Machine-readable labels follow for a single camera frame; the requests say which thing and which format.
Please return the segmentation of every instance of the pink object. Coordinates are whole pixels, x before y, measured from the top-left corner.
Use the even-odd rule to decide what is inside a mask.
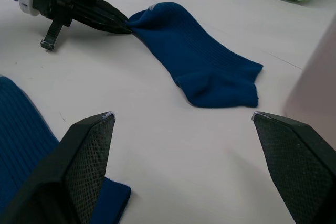
[[[312,126],[336,150],[336,17],[287,100],[285,113]]]

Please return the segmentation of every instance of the ribbed sock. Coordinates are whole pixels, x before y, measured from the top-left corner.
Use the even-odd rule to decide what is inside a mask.
[[[23,91],[0,76],[0,214],[58,143]],[[91,224],[118,223],[130,194],[128,186],[105,178]]]
[[[189,102],[204,108],[256,107],[254,84],[263,66],[213,39],[177,3],[159,3],[128,23],[165,66]]]

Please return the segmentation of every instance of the black mesh texture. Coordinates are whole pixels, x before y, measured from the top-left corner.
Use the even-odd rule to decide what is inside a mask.
[[[65,177],[68,194],[83,224],[90,223],[104,180],[113,130],[113,117],[87,135]]]
[[[333,187],[331,174],[290,127],[262,115],[254,122],[272,180],[294,221],[320,223],[318,213]]]

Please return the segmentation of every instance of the dark blue sock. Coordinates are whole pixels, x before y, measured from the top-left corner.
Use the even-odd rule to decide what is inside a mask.
[[[194,106],[258,105],[254,82],[263,66],[218,43],[181,5],[156,4],[129,25]]]
[[[0,215],[58,140],[14,82],[0,76]],[[91,224],[117,224],[131,188],[105,178]]]

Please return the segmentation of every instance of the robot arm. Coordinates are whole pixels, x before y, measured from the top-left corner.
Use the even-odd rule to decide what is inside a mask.
[[[41,14],[52,20],[47,36],[41,46],[48,50],[54,44],[62,26],[70,26],[73,19],[97,30],[116,34],[131,33],[126,25],[128,19],[104,0],[15,0],[25,13]]]

